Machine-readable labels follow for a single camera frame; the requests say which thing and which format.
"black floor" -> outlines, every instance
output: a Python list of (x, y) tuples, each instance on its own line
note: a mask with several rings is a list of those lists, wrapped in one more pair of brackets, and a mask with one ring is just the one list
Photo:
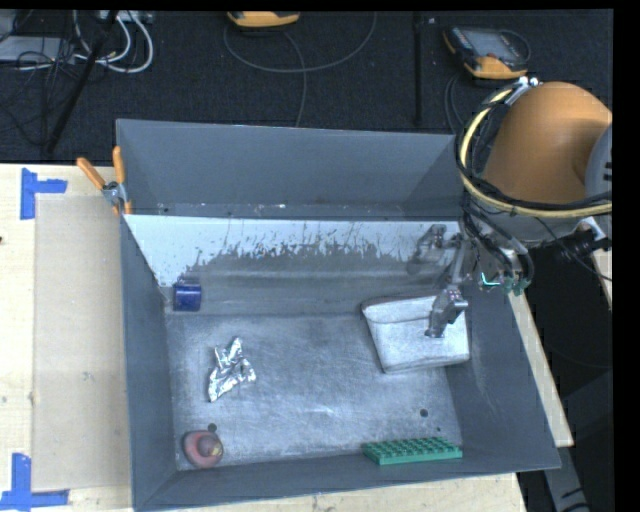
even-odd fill
[[(517, 32), (530, 46), (530, 75), (575, 83), (613, 110), (612, 9), (422, 11), (419, 88), (410, 11), (305, 11), (296, 25), (269, 37), (240, 34), (224, 12), (154, 13), (148, 25), (152, 65), (139, 74), (96, 66), (77, 97), (81, 61), (33, 72), (1, 63), (0, 162), (72, 164), (85, 156), (109, 165), (117, 118), (452, 133), (492, 90), (461, 73), (445, 48), (442, 30), (453, 24)], [(89, 43), (104, 27), (92, 14), (79, 14)], [(71, 34), (69, 11), (22, 10), (20, 16), (26, 19), (18, 34)], [(123, 44), (114, 27), (105, 48)], [(148, 55), (139, 30), (133, 45), (130, 66)], [(301, 67), (317, 69), (302, 73)], [(455, 108), (450, 121), (445, 93), (456, 76), (448, 94)], [(74, 108), (65, 110), (74, 99)], [(65, 112), (68, 121), (57, 124)], [(534, 256), (537, 277), (527, 297), (560, 395), (568, 400), (609, 371), (612, 316), (591, 272), (556, 262), (551, 249)], [(612, 389), (604, 394), (612, 400)], [(613, 510), (611, 403), (594, 405), (603, 411), (592, 415), (598, 421), (576, 426), (584, 431), (576, 432), (572, 449), (593, 511)], [(568, 416), (571, 421), (571, 410)], [(543, 475), (520, 477), (529, 509), (553, 510)]]

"wooden table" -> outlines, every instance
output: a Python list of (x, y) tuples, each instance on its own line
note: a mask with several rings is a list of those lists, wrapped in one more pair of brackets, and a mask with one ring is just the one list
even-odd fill
[[(21, 170), (64, 179), (20, 220)], [(111, 167), (98, 171), (107, 182)], [(0, 490), (11, 454), (64, 510), (130, 509), (118, 222), (75, 166), (0, 165)], [(511, 297), (558, 447), (573, 439), (524, 296)], [(215, 512), (524, 511), (515, 474), (211, 507)]]

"black cable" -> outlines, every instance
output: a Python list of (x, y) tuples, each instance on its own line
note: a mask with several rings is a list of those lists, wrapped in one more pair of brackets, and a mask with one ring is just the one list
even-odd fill
[[(300, 51), (299, 46), (296, 44), (293, 38), (286, 32), (284, 32), (284, 36), (289, 40), (294, 50), (298, 54), (298, 58), (300, 59), (300, 66), (302, 69), (304, 69), (305, 68), (304, 57), (302, 56), (302, 52)], [(296, 124), (295, 124), (296, 127), (300, 126), (300, 120), (302, 119), (302, 111), (304, 110), (304, 104), (306, 102), (306, 99), (307, 99), (307, 72), (305, 71), (302, 73), (302, 98), (300, 99), (300, 108), (298, 109), (298, 116), (296, 117)]]
[(472, 169), (484, 168), (508, 110), (509, 106), (504, 103), (499, 103), (491, 108), (485, 116), (484, 122), (472, 137), (469, 145), (469, 166)]
[(62, 135), (62, 132), (67, 125), (67, 121), (69, 120), (69, 117), (73, 112), (73, 109), (75, 107), (76, 102), (78, 101), (80, 93), (82, 92), (82, 89), (86, 85), (87, 80), (89, 79), (89, 75), (93, 70), (96, 59), (98, 58), (98, 54), (102, 51), (102, 47), (106, 42), (107, 37), (109, 36), (111, 27), (115, 23), (117, 14), (118, 14), (118, 11), (115, 9), (109, 10), (107, 14), (107, 21), (106, 21), (107, 28), (100, 31), (97, 41), (95, 42), (95, 46), (92, 48), (91, 53), (87, 58), (87, 62), (85, 63), (85, 67), (82, 70), (82, 75), (80, 75), (80, 78), (74, 85), (73, 95), (71, 96), (71, 99), (69, 100), (69, 102), (65, 105), (65, 109), (62, 112), (62, 114), (60, 114), (60, 117), (58, 117), (58, 121), (56, 122), (56, 125), (53, 127), (53, 132), (51, 134), (51, 137), (46, 143), (45, 149), (48, 154), (53, 153), (53, 150), (55, 149), (56, 145), (58, 144), (58, 141), (60, 140), (60, 136)]
[[(69, 29), (68, 20), (65, 19), (65, 25), (63, 26), (60, 34), (60, 43), (58, 44), (58, 50), (55, 58), (44, 53), (44, 36), (43, 36), (43, 45), (41, 46), (41, 51), (29, 50), (22, 52), (18, 55), (15, 66), (21, 73), (26, 73), (26, 71), (21, 71), (20, 68), (23, 68), (22, 61), (27, 57), (40, 57), (40, 59), (35, 59), (35, 64), (32, 65), (31, 61), (29, 62), (29, 68), (33, 68), (29, 72), (29, 76), (22, 84), (22, 86), (15, 92), (13, 92), (6, 100), (0, 101), (0, 108), (6, 113), (6, 115), (10, 118), (12, 124), (6, 128), (0, 129), (0, 133), (5, 133), (9, 130), (17, 129), (20, 135), (29, 143), (34, 146), (42, 147), (44, 146), (49, 137), (48, 137), (48, 116), (59, 108), (66, 100), (69, 99), (69, 96), (66, 96), (62, 102), (52, 105), (54, 96), (56, 94), (56, 86), (59, 84), (58, 77), (60, 73), (65, 74), (73, 79), (77, 79), (77, 74), (69, 70), (67, 67), (69, 65), (69, 61), (73, 56), (73, 47), (68, 42), (68, 34), (67, 31)], [(49, 66), (42, 66), (42, 61), (49, 61)], [(33, 80), (33, 77), (38, 74), (38, 71), (47, 70), (47, 74), (43, 77), (42, 81), (42, 90), (40, 95), (41, 108), (40, 114), (28, 118), (27, 120), (21, 121), (10, 109), (11, 105), (20, 97), (27, 89), (27, 86)], [(40, 121), (40, 136), (34, 137), (29, 134), (26, 130), (26, 126), (33, 123), (34, 121)]]
[(457, 133), (460, 130), (460, 128), (454, 126), (452, 114), (455, 115), (456, 121), (458, 122), (459, 125), (461, 126), (464, 125), (462, 117), (460, 116), (460, 113), (455, 107), (455, 102), (453, 99), (453, 87), (455, 86), (459, 78), (460, 78), (460, 72), (453, 74), (451, 78), (449, 78), (449, 81), (447, 82), (447, 85), (444, 88), (444, 113), (447, 117), (447, 123), (449, 124), (449, 129), (453, 133)]
[(462, 221), (467, 234), (471, 236), (471, 238), (473, 238), (474, 240), (478, 240), (484, 246), (484, 248), (487, 250), (489, 254), (491, 254), (494, 258), (496, 258), (502, 263), (509, 277), (514, 277), (513, 265), (509, 260), (509, 258), (506, 256), (506, 254), (504, 254), (500, 250), (500, 248), (497, 245), (493, 243), (493, 241), (491, 241), (487, 236), (483, 235), (480, 232), (478, 227), (473, 222), (473, 219), (471, 218), (471, 214), (464, 209), (463, 209)]
[[(130, 10), (126, 10), (127, 14), (129, 15), (130, 19), (133, 19), (133, 14), (131, 14)], [(123, 63), (122, 61), (118, 61), (118, 63), (122, 63), (122, 68), (126, 70), (125, 73), (122, 73), (123, 75), (127, 75), (129, 74), (129, 72), (137, 67), (136, 64), (136, 59), (138, 58), (138, 30), (133, 30), (132, 33), (130, 33), (130, 37), (131, 37), (131, 45), (133, 46), (133, 56), (129, 56), (129, 52), (127, 52), (127, 56), (126, 59), (129, 61), (128, 63)], [(104, 59), (106, 60), (104, 66), (102, 66), (105, 71), (108, 71), (109, 69), (111, 69), (110, 64), (109, 64), (109, 57), (106, 56), (104, 57)]]
[(576, 510), (584, 509), (589, 512), (589, 505), (587, 503), (576, 503), (570, 507), (563, 508), (560, 512), (575, 512)]
[(332, 67), (337, 66), (339, 64), (342, 64), (342, 63), (348, 61), (350, 58), (354, 57), (357, 53), (360, 52), (360, 50), (362, 50), (362, 48), (364, 48), (364, 46), (369, 42), (369, 39), (371, 39), (371, 36), (373, 35), (373, 31), (376, 28), (377, 19), (378, 19), (378, 13), (376, 11), (374, 11), (373, 20), (371, 22), (371, 28), (369, 29), (369, 33), (366, 35), (366, 37), (360, 43), (360, 45), (355, 50), (353, 50), (351, 53), (349, 53), (345, 57), (342, 57), (341, 59), (338, 59), (338, 60), (336, 60), (334, 62), (329, 62), (328, 64), (323, 64), (323, 65), (320, 65), (320, 66), (312, 66), (312, 67), (309, 67), (309, 68), (305, 67), (305, 66), (302, 66), (300, 68), (270, 68), (270, 67), (266, 67), (266, 66), (261, 66), (259, 64), (254, 64), (253, 62), (250, 62), (250, 61), (246, 60), (245, 58), (240, 56), (235, 50), (233, 50), (233, 48), (231, 48), (231, 45), (229, 44), (229, 40), (228, 40), (228, 36), (227, 36), (228, 32), (229, 32), (229, 25), (226, 25), (224, 27), (223, 41), (224, 41), (225, 47), (227, 48), (227, 50), (229, 51), (229, 53), (231, 55), (233, 55), (240, 62), (246, 64), (247, 66), (251, 66), (252, 68), (259, 69), (261, 71), (269, 71), (271, 73), (307, 73), (307, 72), (311, 72), (311, 71), (321, 71), (321, 70), (324, 70), (324, 69), (332, 68)]
[(569, 496), (573, 496), (574, 494), (578, 494), (579, 492), (583, 492), (582, 487), (577, 487), (576, 489), (574, 489), (573, 491), (569, 491), (569, 492), (565, 492), (561, 498), (565, 499), (568, 498)]
[(20, 20), (20, 23), (18, 23), (18, 17), (15, 16), (13, 18), (13, 23), (11, 24), (11, 29), (8, 32), (5, 32), (4, 34), (0, 34), (0, 43), (5, 39), (15, 35), (18, 32), (18, 30), (22, 28), (22, 25), (24, 25), (26, 21), (31, 17), (31, 15), (33, 14), (33, 11), (35, 11), (35, 9), (29, 9), (29, 12), (25, 15), (25, 17)]
[[(515, 248), (515, 251), (516, 251), (516, 254), (518, 255), (518, 259), (520, 259), (520, 261), (523, 263), (524, 279), (526, 279), (528, 282), (532, 282), (535, 276), (535, 264), (527, 248), (516, 237), (508, 233), (501, 226), (498, 226), (497, 224), (492, 222), (482, 212), (474, 211), (471, 208), (472, 204), (475, 204), (475, 202), (472, 201), (470, 194), (467, 191), (464, 191), (461, 206), (462, 206), (462, 211), (464, 212), (466, 217), (463, 217), (463, 220), (465, 221), (465, 223), (473, 224), (472, 231), (469, 232), (469, 230), (467, 230), (467, 233), (473, 236), (474, 238), (479, 238), (481, 243), (483, 242), (483, 240), (484, 241), (488, 240), (487, 237), (482, 235), (480, 230), (477, 229), (477, 227), (473, 223), (472, 217), (476, 217), (480, 221), (486, 223), (489, 227), (495, 230), (498, 234), (500, 234), (512, 245), (519, 245), (520, 247)], [(483, 245), (485, 245), (485, 248), (487, 248), (487, 250), (494, 257), (497, 257), (503, 263), (503, 265), (506, 266), (506, 268), (509, 270), (510, 276), (513, 277), (514, 275), (513, 264), (507, 258), (507, 256), (502, 252), (502, 250), (497, 245), (493, 244), (493, 242), (491, 242), (491, 250), (487, 247), (486, 243), (483, 243)]]
[(587, 265), (584, 261), (582, 261), (582, 259), (581, 259), (579, 256), (577, 256), (577, 255), (575, 254), (575, 252), (574, 252), (574, 251), (572, 251), (571, 249), (569, 249), (569, 248), (564, 244), (564, 242), (563, 242), (560, 238), (558, 238), (558, 237), (556, 236), (556, 234), (555, 234), (555, 233), (553, 232), (553, 230), (552, 230), (552, 229), (547, 225), (547, 223), (546, 223), (546, 222), (544, 222), (544, 221), (543, 221), (541, 218), (539, 218), (539, 217), (535, 217), (535, 219), (537, 219), (537, 220), (538, 220), (538, 222), (540, 222), (540, 224), (542, 224), (542, 225), (544, 226), (544, 228), (545, 228), (545, 229), (549, 232), (549, 234), (554, 238), (554, 241), (555, 241), (556, 243), (558, 243), (558, 244), (560, 245), (560, 247), (562, 247), (562, 248), (566, 251), (566, 253), (567, 253), (568, 255), (570, 255), (570, 256), (572, 256), (572, 257), (573, 257), (573, 260), (574, 260), (576, 263), (579, 263), (582, 267), (584, 267), (585, 269), (587, 269), (587, 270), (588, 270), (589, 272), (591, 272), (592, 274), (594, 274), (594, 275), (596, 275), (596, 276), (598, 276), (598, 277), (600, 277), (600, 278), (602, 278), (602, 279), (606, 279), (607, 281), (613, 282), (613, 279), (611, 279), (609, 276), (605, 276), (604, 274), (601, 274), (600, 272), (595, 271), (594, 269), (592, 269), (591, 267), (589, 267), (589, 265)]
[(563, 359), (566, 359), (567, 361), (570, 361), (570, 362), (575, 363), (575, 364), (580, 365), (580, 366), (585, 366), (587, 368), (595, 368), (596, 370), (610, 370), (611, 368), (613, 368), (612, 365), (590, 363), (588, 361), (582, 361), (580, 359), (577, 359), (575, 357), (570, 356), (569, 354), (567, 354), (566, 352), (564, 352), (562, 350), (558, 350), (555, 345), (553, 345), (551, 343), (548, 343), (548, 342), (545, 342), (545, 341), (542, 342), (542, 345), (544, 347), (549, 348), (549, 350), (551, 350), (552, 352), (555, 352), (556, 354), (558, 354)]
[(422, 30), (424, 28), (424, 15), (420, 11), (413, 11), (413, 70), (414, 70), (414, 90), (416, 115), (414, 124), (421, 127), (424, 122), (422, 106), (423, 85), (422, 85), (422, 68), (424, 65), (422, 57)]
[(493, 199), (497, 199), (502, 201), (503, 203), (509, 203), (512, 206), (520, 206), (523, 208), (532, 208), (536, 210), (544, 210), (544, 211), (565, 211), (565, 210), (573, 210), (576, 208), (583, 208), (593, 206), (600, 201), (611, 201), (613, 199), (612, 191), (602, 192), (600, 194), (596, 194), (593, 196), (585, 197), (584, 199), (580, 199), (578, 201), (572, 201), (570, 203), (540, 203), (537, 201), (524, 201), (521, 199), (515, 199), (510, 197), (503, 192), (501, 192), (494, 185), (477, 178), (476, 176), (465, 173), (467, 178), (473, 183), (473, 185), (480, 190), (483, 194), (492, 197)]

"bin floor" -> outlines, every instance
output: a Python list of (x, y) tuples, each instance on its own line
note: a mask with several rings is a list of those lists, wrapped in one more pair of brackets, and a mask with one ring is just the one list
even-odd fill
[[(359, 452), (364, 442), (444, 436), (461, 444), (445, 368), (382, 372), (359, 315), (166, 317), (176, 460), (181, 439), (210, 423), (220, 465)], [(215, 402), (214, 347), (238, 336), (256, 372)]]

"crumpled aluminum foil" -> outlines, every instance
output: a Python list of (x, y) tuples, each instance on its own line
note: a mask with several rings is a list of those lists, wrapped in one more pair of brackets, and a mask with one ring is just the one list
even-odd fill
[(241, 382), (256, 380), (256, 372), (242, 353), (240, 338), (234, 338), (222, 353), (214, 349), (216, 367), (209, 377), (209, 400), (215, 402), (221, 395)]

